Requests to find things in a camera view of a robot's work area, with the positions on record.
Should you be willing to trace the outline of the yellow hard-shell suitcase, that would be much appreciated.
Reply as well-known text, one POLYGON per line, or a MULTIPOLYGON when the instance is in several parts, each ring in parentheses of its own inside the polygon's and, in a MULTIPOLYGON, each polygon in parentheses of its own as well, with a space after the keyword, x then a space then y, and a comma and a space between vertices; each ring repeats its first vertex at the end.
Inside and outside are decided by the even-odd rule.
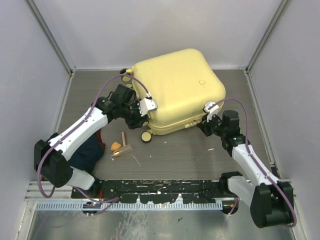
POLYGON ((218 104, 220 111, 226 97, 225 86, 194 48, 140 61, 120 74, 123 82, 131 82, 137 97, 145 98, 149 91, 158 105, 148 113, 149 129, 141 134, 143 143, 149 143, 154 135, 196 126, 205 115, 207 102, 218 104))

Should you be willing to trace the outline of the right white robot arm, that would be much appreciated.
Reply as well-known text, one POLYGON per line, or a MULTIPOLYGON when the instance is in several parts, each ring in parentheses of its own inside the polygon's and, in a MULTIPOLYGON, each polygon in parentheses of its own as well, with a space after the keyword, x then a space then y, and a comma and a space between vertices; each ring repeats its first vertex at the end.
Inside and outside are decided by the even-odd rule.
POLYGON ((251 218, 258 228, 277 225, 294 227, 293 188, 280 181, 258 158, 246 136, 241 133, 237 111, 226 110, 222 117, 217 110, 208 108, 197 127, 205 136, 220 137, 222 147, 244 170, 248 180, 238 172, 223 173, 219 191, 225 197, 235 194, 249 207, 251 218))

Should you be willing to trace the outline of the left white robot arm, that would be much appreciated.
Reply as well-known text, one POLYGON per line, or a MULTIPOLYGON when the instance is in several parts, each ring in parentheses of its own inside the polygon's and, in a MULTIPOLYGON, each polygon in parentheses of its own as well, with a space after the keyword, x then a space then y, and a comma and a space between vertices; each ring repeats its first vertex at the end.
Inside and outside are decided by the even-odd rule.
POLYGON ((55 133, 48 140, 39 140, 34 145, 34 170, 55 188, 71 186, 82 189, 88 198, 100 193, 97 179, 78 166, 71 166, 72 155, 99 129, 118 118, 125 120, 130 129, 141 128, 148 113, 158 108, 157 102, 148 93, 136 96, 132 88, 119 84, 109 96, 100 96, 73 125, 62 133, 55 133))

